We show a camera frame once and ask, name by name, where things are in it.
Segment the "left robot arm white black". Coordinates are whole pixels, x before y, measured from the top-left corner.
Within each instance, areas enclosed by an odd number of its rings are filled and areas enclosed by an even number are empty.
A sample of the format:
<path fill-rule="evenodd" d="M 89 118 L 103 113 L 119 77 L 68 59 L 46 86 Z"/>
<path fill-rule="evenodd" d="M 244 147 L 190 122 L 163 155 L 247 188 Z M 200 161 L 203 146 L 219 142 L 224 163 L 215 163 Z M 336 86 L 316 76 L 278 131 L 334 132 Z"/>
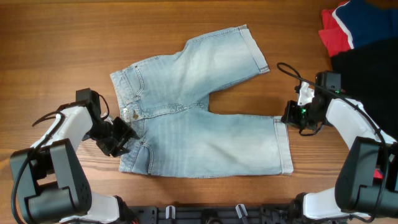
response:
<path fill-rule="evenodd" d="M 121 118 L 101 114 L 104 98 L 94 90 L 76 91 L 76 100 L 36 122 L 53 120 L 31 147 L 11 155 L 14 179 L 11 211 L 18 223 L 138 223 L 118 196 L 92 192 L 77 158 L 81 142 L 92 139 L 106 156 L 127 153 L 136 132 Z"/>

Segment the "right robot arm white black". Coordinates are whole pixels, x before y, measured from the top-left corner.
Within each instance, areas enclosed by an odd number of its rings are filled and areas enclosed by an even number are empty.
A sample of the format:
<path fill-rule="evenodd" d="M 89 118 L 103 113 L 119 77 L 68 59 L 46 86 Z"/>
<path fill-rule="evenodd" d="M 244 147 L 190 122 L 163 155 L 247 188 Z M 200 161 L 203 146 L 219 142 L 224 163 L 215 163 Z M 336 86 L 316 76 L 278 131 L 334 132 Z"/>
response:
<path fill-rule="evenodd" d="M 293 218 L 303 222 L 338 222 L 397 218 L 396 142 L 369 117 L 360 101 L 341 87 L 338 73 L 318 73 L 315 82 L 294 72 L 300 84 L 297 101 L 289 101 L 282 122 L 316 135 L 324 126 L 335 127 L 349 153 L 332 189 L 301 194 Z"/>

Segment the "light blue denim shorts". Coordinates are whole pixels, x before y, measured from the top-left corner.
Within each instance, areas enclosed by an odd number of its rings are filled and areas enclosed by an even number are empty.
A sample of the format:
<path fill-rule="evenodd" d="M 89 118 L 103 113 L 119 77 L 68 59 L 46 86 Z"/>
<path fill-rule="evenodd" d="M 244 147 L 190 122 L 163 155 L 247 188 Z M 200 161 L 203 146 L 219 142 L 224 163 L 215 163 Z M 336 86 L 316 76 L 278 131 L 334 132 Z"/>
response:
<path fill-rule="evenodd" d="M 291 174 L 287 127 L 278 116 L 209 110 L 212 92 L 268 71 L 243 25 L 112 73 L 121 117 L 137 133 L 119 170 L 186 178 Z"/>

